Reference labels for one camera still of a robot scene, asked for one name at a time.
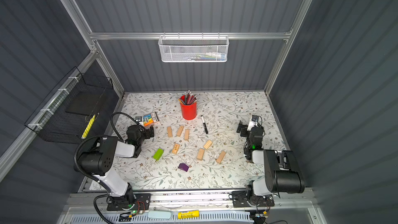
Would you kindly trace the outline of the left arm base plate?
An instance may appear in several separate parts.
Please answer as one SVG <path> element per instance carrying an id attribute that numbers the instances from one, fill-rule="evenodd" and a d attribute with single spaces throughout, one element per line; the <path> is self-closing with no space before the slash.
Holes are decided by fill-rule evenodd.
<path id="1" fill-rule="evenodd" d="M 123 197 L 107 197 L 108 211 L 146 211 L 151 194 L 132 194 Z"/>

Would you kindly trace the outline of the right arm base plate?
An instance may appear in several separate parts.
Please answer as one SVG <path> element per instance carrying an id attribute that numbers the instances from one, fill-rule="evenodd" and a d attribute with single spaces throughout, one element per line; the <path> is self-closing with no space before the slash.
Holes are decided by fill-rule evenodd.
<path id="1" fill-rule="evenodd" d="M 232 200 L 235 208 L 243 207 L 274 207 L 274 199 L 272 195 L 256 196 L 249 195 L 245 190 L 236 190 L 229 194 L 229 199 Z"/>

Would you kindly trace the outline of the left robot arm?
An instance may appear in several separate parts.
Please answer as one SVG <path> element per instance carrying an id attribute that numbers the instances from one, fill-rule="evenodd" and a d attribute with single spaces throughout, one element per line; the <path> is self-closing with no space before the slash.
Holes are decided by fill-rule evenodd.
<path id="1" fill-rule="evenodd" d="M 113 168 L 114 157 L 137 158 L 144 140 L 153 131 L 138 125 L 128 127 L 127 140 L 117 136 L 98 135 L 80 140 L 74 153 L 74 170 L 99 183 L 106 191 L 111 209 L 132 209 L 137 204 L 132 187 Z"/>

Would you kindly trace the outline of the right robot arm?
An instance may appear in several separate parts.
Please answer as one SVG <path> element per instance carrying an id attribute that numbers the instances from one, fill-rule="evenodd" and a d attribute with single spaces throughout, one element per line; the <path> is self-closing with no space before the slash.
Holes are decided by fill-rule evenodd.
<path id="1" fill-rule="evenodd" d="M 249 125 L 239 122 L 236 132 L 246 138 L 245 158 L 253 164 L 263 165 L 264 176 L 252 180 L 245 190 L 230 194 L 234 207 L 270 208 L 275 205 L 274 194 L 304 192 L 305 180 L 291 150 L 262 148 L 264 129 L 257 121 L 251 121 Z"/>

